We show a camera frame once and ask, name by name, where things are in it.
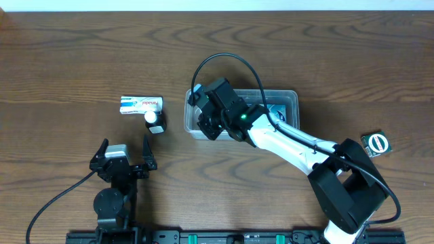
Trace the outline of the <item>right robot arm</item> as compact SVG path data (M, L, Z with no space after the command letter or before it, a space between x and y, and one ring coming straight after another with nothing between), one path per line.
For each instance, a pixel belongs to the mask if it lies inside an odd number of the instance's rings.
M198 126L209 140L226 131L238 141L267 150L307 175L329 223L328 243L354 243L390 196L375 165L357 142L320 140L278 119L260 104L248 104L225 78L196 85L189 104L200 109Z

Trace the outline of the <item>blue Kool Fever box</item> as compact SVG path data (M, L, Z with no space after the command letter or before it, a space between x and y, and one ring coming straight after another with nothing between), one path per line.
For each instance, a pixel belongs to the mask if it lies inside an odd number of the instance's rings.
M268 104L268 110L279 120L286 122L286 106L282 104Z

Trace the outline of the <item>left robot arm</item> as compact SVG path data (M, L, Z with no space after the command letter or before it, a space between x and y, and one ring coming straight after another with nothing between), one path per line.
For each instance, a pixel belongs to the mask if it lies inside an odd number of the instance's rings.
M136 223L137 181L147 179L157 169L157 162L145 136L140 165L130 165L130 156L124 144L110 145L103 140L90 161L90 169L111 186L94 198L97 214L96 239L99 244L139 244L149 241L149 231Z

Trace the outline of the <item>green round-logo box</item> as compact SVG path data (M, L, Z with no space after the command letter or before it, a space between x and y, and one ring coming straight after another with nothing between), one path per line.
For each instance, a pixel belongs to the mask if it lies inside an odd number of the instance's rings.
M361 136L361 143L369 158L391 153L393 148L383 131L375 131Z

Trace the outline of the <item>white Panadol box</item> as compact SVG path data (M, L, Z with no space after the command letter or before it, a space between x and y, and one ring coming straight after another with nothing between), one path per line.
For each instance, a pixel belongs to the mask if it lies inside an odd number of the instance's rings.
M162 108L162 97L122 96L119 112L121 114L145 114L148 111L160 113Z

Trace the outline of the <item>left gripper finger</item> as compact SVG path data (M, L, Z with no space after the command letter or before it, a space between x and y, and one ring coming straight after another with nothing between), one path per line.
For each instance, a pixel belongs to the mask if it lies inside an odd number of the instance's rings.
M152 153L148 138L146 135L143 137L143 143L142 143L142 158L144 162L147 165L154 165L155 164L155 158Z
M102 144L100 145L100 148L97 150L96 154L94 155L94 162L97 163L99 160L103 160L105 158L105 152L107 147L109 146L109 140L103 139Z

